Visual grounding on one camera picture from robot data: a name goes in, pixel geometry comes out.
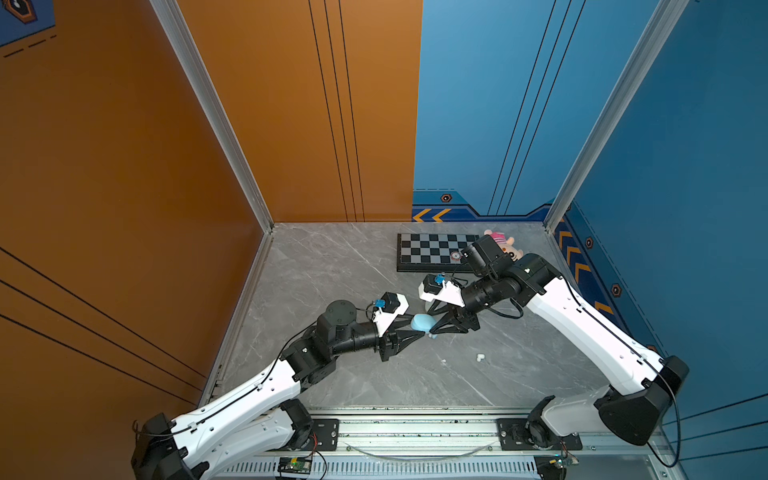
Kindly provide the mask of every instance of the stuffed animal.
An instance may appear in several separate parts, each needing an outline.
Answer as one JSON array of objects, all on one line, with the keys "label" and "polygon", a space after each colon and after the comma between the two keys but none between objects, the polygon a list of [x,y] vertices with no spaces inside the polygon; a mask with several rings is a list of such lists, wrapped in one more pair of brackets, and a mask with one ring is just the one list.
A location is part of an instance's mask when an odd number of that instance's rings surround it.
[{"label": "stuffed animal", "polygon": [[512,246],[512,244],[515,242],[515,239],[512,237],[507,238],[506,235],[504,235],[501,232],[493,232],[490,230],[486,230],[483,232],[485,235],[490,235],[493,240],[496,240],[496,243],[501,247],[502,250],[504,250],[505,253],[509,253],[512,255],[512,259],[514,261],[518,261],[523,256],[523,251],[518,250]]}]

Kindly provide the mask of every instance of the chessboard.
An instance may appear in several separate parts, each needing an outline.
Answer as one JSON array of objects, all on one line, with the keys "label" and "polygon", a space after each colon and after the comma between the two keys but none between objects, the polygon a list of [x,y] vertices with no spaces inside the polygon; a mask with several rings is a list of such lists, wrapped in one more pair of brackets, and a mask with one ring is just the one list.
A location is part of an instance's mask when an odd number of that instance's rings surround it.
[{"label": "chessboard", "polygon": [[397,271],[472,272],[469,265],[462,264],[461,251],[480,236],[463,233],[398,233]]}]

